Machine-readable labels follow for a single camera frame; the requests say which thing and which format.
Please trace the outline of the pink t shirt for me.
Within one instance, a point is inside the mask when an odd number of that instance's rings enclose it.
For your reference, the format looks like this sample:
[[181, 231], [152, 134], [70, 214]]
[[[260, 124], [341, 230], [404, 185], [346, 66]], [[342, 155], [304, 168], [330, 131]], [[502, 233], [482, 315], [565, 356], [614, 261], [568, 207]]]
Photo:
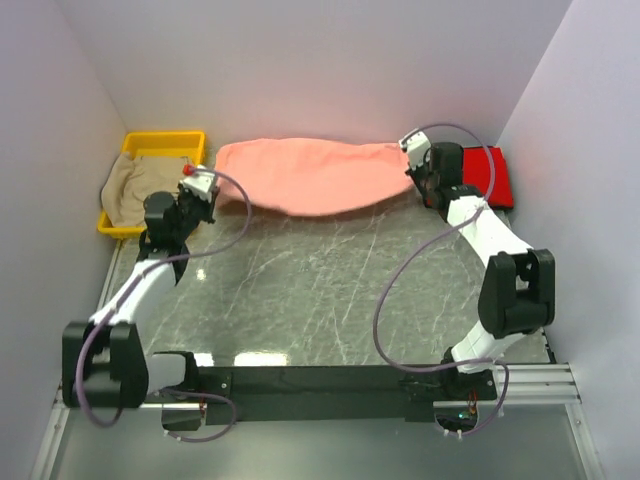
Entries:
[[254, 206], [322, 217], [377, 204], [412, 187], [407, 156], [392, 143], [256, 139], [223, 146], [215, 169], [236, 180]]

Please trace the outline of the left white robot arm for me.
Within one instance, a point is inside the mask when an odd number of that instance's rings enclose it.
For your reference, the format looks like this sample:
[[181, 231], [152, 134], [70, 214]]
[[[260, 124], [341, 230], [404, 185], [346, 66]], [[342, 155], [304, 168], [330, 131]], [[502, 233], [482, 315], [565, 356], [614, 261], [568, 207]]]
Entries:
[[146, 228], [139, 237], [134, 269], [120, 290], [87, 321], [71, 322], [62, 335], [62, 396], [77, 408], [77, 380], [85, 404], [98, 408], [137, 408], [148, 394], [165, 389], [176, 401], [193, 399], [200, 388], [190, 352], [147, 355], [138, 325], [185, 273], [186, 240], [202, 222], [213, 221], [217, 194], [201, 199], [182, 188], [177, 196], [161, 191], [144, 200]]

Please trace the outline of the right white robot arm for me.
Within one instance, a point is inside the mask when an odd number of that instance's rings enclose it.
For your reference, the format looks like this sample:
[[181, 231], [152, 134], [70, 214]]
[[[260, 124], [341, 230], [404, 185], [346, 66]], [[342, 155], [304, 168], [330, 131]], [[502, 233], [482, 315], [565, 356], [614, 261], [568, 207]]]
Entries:
[[406, 175], [423, 203], [460, 234], [484, 266], [478, 320], [445, 354], [453, 363], [439, 374], [444, 395], [460, 399], [481, 384], [489, 368], [516, 342], [551, 324], [555, 317], [555, 258], [515, 235], [492, 210], [485, 194], [463, 179], [465, 155], [453, 142], [431, 143], [422, 133], [400, 143], [408, 157]]

